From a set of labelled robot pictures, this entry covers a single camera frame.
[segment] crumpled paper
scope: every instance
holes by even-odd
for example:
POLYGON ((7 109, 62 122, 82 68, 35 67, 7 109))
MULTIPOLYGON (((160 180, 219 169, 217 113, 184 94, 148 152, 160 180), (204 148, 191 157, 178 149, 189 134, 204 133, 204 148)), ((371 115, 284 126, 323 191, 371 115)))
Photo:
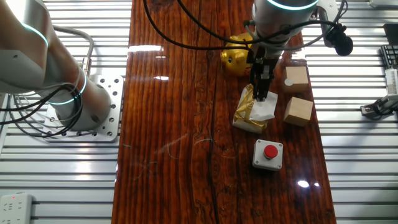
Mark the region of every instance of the crumpled paper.
POLYGON ((268 92, 265 101, 257 102, 253 99, 253 89, 251 84, 243 89, 238 108, 234 114, 233 126, 261 134, 267 128, 268 120, 275 118, 274 112, 278 94, 268 92))

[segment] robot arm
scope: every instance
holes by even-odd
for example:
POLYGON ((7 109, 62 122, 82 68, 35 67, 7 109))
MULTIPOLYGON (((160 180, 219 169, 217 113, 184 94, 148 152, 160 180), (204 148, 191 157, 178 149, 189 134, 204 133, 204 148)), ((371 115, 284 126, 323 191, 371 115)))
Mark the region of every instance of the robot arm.
MULTIPOLYGON (((322 26, 323 35, 315 40, 324 37, 326 46, 334 47, 339 55, 346 56, 352 52, 353 42, 344 34, 346 27, 337 25, 343 6, 344 4, 338 9, 335 0, 255 0, 252 17, 256 25, 256 33, 251 35, 254 39, 267 37, 310 19, 316 19, 319 15, 321 20, 332 21, 335 26, 322 26)), ((283 50, 294 49, 285 46, 290 38, 302 29, 303 27, 291 29, 265 42, 252 44, 248 63, 252 65, 250 82, 254 86, 253 97, 257 101, 264 101, 267 98, 280 55, 283 50)))
MULTIPOLYGON (((89 131, 98 127, 111 109, 108 92, 87 77, 89 67, 86 63, 83 71, 61 43, 42 0, 0 0, 0 92, 33 90, 44 98, 60 85, 74 83, 83 104, 72 130, 89 131)), ((50 99, 65 126, 76 111, 73 101, 66 90, 50 99)))

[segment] glowing blue ring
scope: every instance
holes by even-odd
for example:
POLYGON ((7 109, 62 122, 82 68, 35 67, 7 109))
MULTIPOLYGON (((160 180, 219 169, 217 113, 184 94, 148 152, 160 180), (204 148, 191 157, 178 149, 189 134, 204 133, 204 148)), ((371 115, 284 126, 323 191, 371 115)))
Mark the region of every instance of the glowing blue ring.
POLYGON ((273 4, 276 7, 279 7, 281 9, 286 9, 286 10, 293 10, 293 11, 298 11, 298 10, 303 10, 303 9, 308 9, 318 3, 319 0, 316 0, 315 2, 307 5, 307 6, 285 6, 283 4, 277 3, 274 0, 268 0, 269 3, 273 4))
POLYGON ((83 91, 84 91, 85 88, 86 88, 86 84, 87 84, 87 77, 86 77, 86 75, 85 75, 85 84, 83 85, 83 88, 81 89, 79 95, 77 95, 77 96, 75 96, 74 98, 72 98, 72 99, 70 99, 70 100, 68 100, 68 101, 66 101, 66 102, 63 102, 63 103, 51 103, 51 102, 49 102, 49 103, 50 103, 51 105, 65 105, 65 104, 67 104, 67 103, 73 102, 73 100, 75 100, 78 96, 80 96, 80 95, 83 93, 83 91))
POLYGON ((31 27, 30 25, 24 24, 23 22, 21 22, 21 24, 26 28, 29 29, 33 32, 35 32, 36 34, 38 34, 41 38, 43 38, 45 44, 47 44, 47 47, 49 47, 49 42, 47 41, 47 39, 44 37, 44 35, 42 33, 40 33, 37 29, 31 27))

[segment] glossy wood surface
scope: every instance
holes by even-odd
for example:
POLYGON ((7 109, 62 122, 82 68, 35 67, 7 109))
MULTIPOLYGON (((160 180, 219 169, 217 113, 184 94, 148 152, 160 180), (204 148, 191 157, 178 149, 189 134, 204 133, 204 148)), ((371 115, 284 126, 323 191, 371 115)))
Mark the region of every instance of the glossy wood surface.
MULTIPOLYGON (((184 3, 225 37, 245 32, 242 22, 251 18, 252 1, 184 3)), ((176 1, 149 7, 172 39, 224 45, 194 25, 176 1)), ((279 94, 275 119, 258 135, 231 125, 248 78, 224 75, 220 51, 166 43, 150 26, 142 1, 133 2, 129 43, 161 50, 129 53, 112 224, 336 223, 315 109, 304 128, 282 122, 292 96, 313 101, 311 88, 283 94, 280 86, 283 67, 305 62, 284 55, 271 87, 279 94), (284 145, 281 171, 253 168, 257 139, 284 145)), ((297 35, 290 45, 300 43, 297 35)))

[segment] metal mounting plate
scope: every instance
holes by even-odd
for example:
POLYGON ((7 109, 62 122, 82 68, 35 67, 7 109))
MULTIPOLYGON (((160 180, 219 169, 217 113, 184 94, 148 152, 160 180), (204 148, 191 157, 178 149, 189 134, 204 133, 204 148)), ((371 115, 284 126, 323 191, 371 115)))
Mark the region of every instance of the metal mounting plate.
MULTIPOLYGON (((108 117, 105 121, 96 129, 92 131, 68 131, 66 136, 54 136, 51 138, 43 138, 48 142, 115 142, 118 131, 119 131, 119 120, 121 115, 121 102, 123 97, 123 86, 124 80, 123 77, 109 77, 105 75, 91 75, 91 80, 94 83, 101 85, 106 91, 108 91, 111 97, 111 111, 109 112, 108 117)), ((56 118, 55 109, 49 105, 47 109, 47 116, 49 118, 56 118)), ((59 121, 51 121, 46 118, 46 125, 49 126, 61 126, 61 122, 59 121)), ((43 131, 52 133, 56 133, 59 129, 56 128, 47 128, 44 127, 43 131)))

